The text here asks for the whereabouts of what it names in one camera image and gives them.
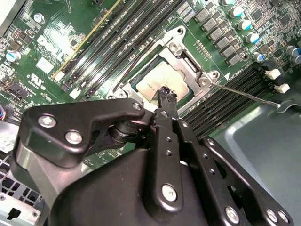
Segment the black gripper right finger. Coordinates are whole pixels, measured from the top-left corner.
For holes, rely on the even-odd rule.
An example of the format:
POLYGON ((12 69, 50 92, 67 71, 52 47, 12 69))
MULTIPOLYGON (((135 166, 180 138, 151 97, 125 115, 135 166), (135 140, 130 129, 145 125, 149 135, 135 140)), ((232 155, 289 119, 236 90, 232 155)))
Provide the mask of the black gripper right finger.
POLYGON ((213 138, 198 142, 167 92, 167 137, 175 205, 170 226, 292 226, 288 212, 213 138))

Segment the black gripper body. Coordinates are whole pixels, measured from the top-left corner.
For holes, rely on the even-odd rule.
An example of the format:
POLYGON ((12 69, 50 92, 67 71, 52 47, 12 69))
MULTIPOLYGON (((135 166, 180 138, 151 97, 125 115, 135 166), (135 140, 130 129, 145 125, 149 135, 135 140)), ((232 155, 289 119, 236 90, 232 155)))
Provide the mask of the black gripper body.
POLYGON ((56 199, 51 226, 168 226, 170 161, 158 169, 150 150, 131 151, 68 186, 56 199))

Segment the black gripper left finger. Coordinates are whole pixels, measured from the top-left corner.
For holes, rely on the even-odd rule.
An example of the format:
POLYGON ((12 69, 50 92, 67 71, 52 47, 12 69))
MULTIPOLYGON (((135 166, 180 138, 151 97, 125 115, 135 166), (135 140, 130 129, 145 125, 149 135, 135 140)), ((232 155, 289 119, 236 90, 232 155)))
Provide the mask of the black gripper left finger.
POLYGON ((131 98, 30 108, 18 132, 17 163, 51 210, 68 186, 131 151, 152 151, 161 170, 171 133, 169 90, 156 92, 153 112, 131 98))

